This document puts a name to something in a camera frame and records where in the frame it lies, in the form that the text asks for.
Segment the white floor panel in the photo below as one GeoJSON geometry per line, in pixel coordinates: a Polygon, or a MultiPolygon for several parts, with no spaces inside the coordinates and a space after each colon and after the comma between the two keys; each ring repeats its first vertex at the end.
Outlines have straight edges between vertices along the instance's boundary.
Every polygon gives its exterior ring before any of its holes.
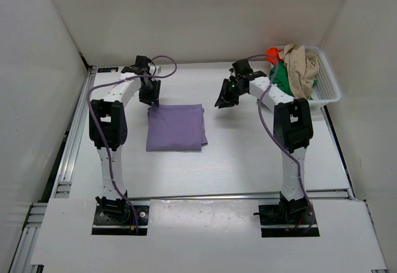
{"type": "MultiPolygon", "coordinates": [[[[251,65],[259,70],[266,63],[252,62],[251,65]]],[[[237,107],[214,108],[230,67],[231,63],[179,65],[178,72],[161,83],[162,104],[204,106],[208,146],[200,153],[146,152],[148,106],[140,103],[137,95],[131,99],[125,109],[128,138],[122,155],[123,176],[130,197],[278,192],[281,189],[281,153],[260,123],[256,98],[246,94],[240,97],[237,107]]],[[[172,66],[163,66],[163,74],[171,69],[172,66]]],[[[116,81],[119,75],[96,74],[95,85],[116,81]]],[[[101,98],[109,89],[96,90],[92,98],[101,98]]],[[[263,111],[272,126],[272,114],[266,107],[263,111]]],[[[348,188],[339,154],[320,110],[312,113],[312,120],[314,137],[306,155],[306,188],[348,188]]],[[[101,195],[101,191],[100,161],[89,139],[86,117],[70,198],[91,199],[101,195]]]]}
{"type": "Polygon", "coordinates": [[[152,200],[147,236],[91,235],[95,207],[94,199],[51,199],[32,264],[44,273],[386,269],[363,202],[314,201],[315,238],[261,238],[255,200],[152,200]]]}

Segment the white wall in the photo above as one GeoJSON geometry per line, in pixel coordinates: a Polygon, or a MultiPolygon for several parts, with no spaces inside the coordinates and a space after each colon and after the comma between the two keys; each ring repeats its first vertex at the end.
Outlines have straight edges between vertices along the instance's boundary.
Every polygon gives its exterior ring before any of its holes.
{"type": "Polygon", "coordinates": [[[344,95],[329,111],[354,189],[397,272],[397,0],[347,0],[321,46],[344,95]]]}
{"type": "Polygon", "coordinates": [[[319,45],[344,0],[54,0],[92,65],[135,55],[234,61],[271,45],[319,45]]]}
{"type": "Polygon", "coordinates": [[[51,0],[0,0],[0,272],[41,197],[85,75],[51,0]]]}

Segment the purple cloth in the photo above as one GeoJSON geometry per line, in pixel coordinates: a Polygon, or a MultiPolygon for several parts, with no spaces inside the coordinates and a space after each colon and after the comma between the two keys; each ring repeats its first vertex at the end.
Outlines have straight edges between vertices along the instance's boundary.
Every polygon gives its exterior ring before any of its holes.
{"type": "Polygon", "coordinates": [[[148,115],[147,151],[201,151],[208,143],[201,104],[152,106],[148,115]]]}

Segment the green cloth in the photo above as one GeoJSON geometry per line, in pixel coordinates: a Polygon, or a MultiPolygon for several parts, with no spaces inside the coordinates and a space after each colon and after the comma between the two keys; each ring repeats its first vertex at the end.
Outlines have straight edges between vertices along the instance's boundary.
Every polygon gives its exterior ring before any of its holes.
{"type": "MultiPolygon", "coordinates": [[[[274,71],[275,71],[275,66],[270,71],[269,79],[273,78],[274,71]]],[[[277,87],[284,93],[294,97],[292,94],[291,88],[290,88],[290,82],[288,81],[288,72],[287,72],[287,69],[285,68],[283,61],[279,62],[279,70],[277,71],[277,75],[274,78],[273,84],[276,84],[277,87]]],[[[317,85],[316,79],[313,82],[313,87],[315,85],[317,85]]]]}

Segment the orange object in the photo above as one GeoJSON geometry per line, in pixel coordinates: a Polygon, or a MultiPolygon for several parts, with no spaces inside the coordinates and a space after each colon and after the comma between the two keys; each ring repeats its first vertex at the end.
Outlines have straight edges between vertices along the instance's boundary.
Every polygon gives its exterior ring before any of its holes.
{"type": "Polygon", "coordinates": [[[267,53],[268,55],[274,56],[274,57],[277,59],[277,62],[276,62],[276,61],[274,61],[273,58],[271,58],[271,57],[266,57],[266,60],[269,61],[270,63],[272,63],[273,65],[276,65],[276,63],[278,63],[278,62],[281,61],[281,59],[280,59],[280,57],[279,57],[279,50],[278,50],[277,48],[275,48],[275,47],[269,48],[269,49],[266,51],[266,53],[267,53]]]}

